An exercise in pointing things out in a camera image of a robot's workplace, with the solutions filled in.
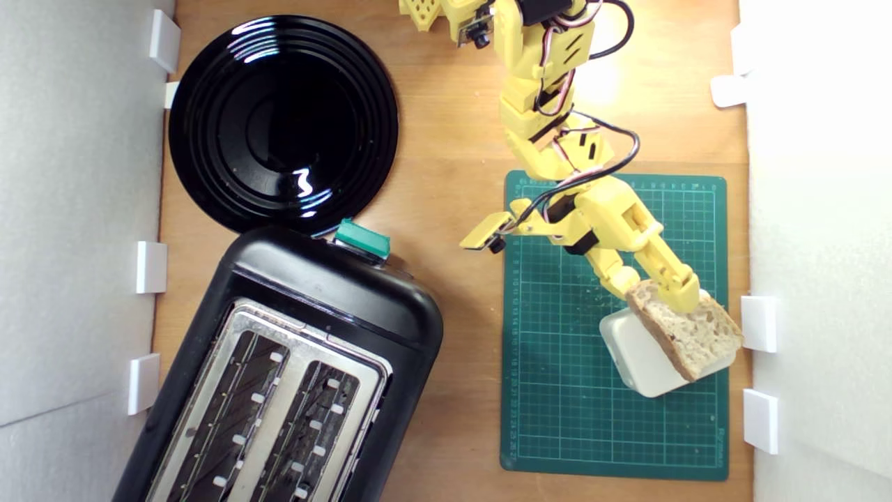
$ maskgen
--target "wooden table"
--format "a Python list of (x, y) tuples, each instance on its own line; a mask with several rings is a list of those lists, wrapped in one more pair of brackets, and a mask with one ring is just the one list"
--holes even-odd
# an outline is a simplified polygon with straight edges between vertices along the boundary
[[(720, 111), (709, 80), (731, 70), (729, 30), (737, 0), (631, 0), (632, 42), (580, 75), (579, 107), (638, 131), (628, 172), (721, 175), (729, 186), (731, 314), (748, 289), (747, 149), (740, 109)], [(180, 70), (219, 33), (254, 17), (300, 13), (366, 40), (392, 74), (401, 140), (390, 178), (357, 221), (392, 237), (392, 249), (434, 294), (445, 337), (403, 442), (384, 500), (615, 502), (752, 500), (752, 450), (743, 442), (741, 392), (748, 355), (731, 369), (731, 476), (727, 482), (626, 480), (508, 473), (499, 466), (501, 255), (458, 242), (502, 205), (505, 173), (517, 167), (498, 121), (503, 70), (495, 53), (457, 50), (445, 21), (418, 33), (396, 0), (178, 0)], [(596, 40), (622, 35), (610, 6)], [(620, 138), (617, 151), (625, 148)], [(181, 188), (165, 154), (161, 241), (169, 245), (168, 292), (158, 298), (154, 350), (163, 371), (175, 355), (217, 261), (234, 234), (205, 216)]]

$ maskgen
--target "yellow robotic arm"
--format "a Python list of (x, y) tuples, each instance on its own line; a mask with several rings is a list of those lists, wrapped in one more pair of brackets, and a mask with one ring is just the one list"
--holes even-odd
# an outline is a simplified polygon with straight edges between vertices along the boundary
[[(604, 288), (623, 299), (640, 281), (619, 255), (630, 252), (673, 310), (691, 312), (699, 301), (697, 274), (666, 245), (663, 225), (634, 190), (611, 176), (638, 153), (638, 136), (573, 106), (576, 68), (615, 50), (589, 55), (599, 9), (610, 3), (626, 11), (625, 41), (633, 27), (628, 6), (621, 0), (400, 1), (401, 11), (420, 29), (429, 28), (433, 16), (445, 15), (459, 46), (482, 48), (494, 36), (496, 54), (508, 69), (500, 96), (508, 146), (530, 178), (557, 183), (536, 200), (514, 200), (510, 212), (490, 214), (461, 246), (499, 252), (504, 235), (546, 236), (567, 252), (584, 255)], [(632, 151), (610, 167), (614, 152), (605, 130), (633, 140)]]

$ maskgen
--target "black plate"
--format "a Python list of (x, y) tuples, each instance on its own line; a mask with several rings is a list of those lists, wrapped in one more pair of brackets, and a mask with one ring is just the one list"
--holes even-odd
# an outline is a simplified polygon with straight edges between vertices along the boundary
[(236, 232), (330, 231), (375, 196), (396, 153), (396, 98), (361, 40), (304, 16), (237, 26), (189, 65), (170, 110), (186, 191)]

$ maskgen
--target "toast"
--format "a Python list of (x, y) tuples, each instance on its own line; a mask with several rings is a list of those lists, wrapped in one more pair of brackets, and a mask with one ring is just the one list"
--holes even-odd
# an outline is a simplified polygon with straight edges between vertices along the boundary
[(679, 314), (657, 296), (657, 284), (643, 280), (625, 299), (650, 335), (686, 381), (696, 381), (712, 364), (743, 346), (740, 327), (709, 293), (700, 290), (700, 303), (690, 314)]

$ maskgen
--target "cutting mat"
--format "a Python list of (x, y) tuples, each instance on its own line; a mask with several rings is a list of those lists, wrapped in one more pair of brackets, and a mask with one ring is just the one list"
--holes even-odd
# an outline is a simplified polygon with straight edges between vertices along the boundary
[[(727, 307), (724, 179), (619, 175), (661, 221), (663, 237)], [(508, 201), (553, 184), (506, 177)], [(623, 385), (599, 334), (625, 307), (582, 256), (544, 237), (505, 253), (501, 463), (507, 470), (722, 481), (728, 477), (728, 371), (648, 399)], [(630, 255), (624, 260), (632, 264)]]

